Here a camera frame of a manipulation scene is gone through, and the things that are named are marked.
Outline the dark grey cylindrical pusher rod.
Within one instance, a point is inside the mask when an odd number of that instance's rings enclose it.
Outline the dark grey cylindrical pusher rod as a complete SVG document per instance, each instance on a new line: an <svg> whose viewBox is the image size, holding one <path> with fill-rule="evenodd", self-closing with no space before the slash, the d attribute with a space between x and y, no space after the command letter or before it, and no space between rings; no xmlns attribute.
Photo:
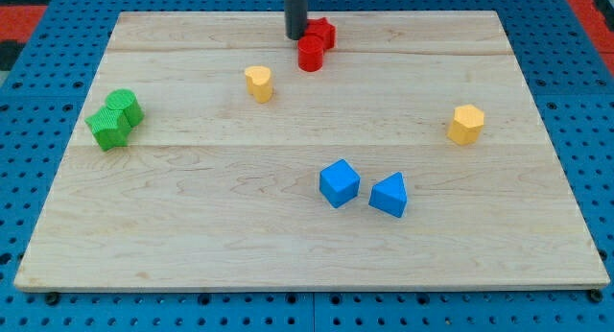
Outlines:
<svg viewBox="0 0 614 332"><path fill-rule="evenodd" d="M308 0L284 0L284 19L287 38L299 40L308 23Z"/></svg>

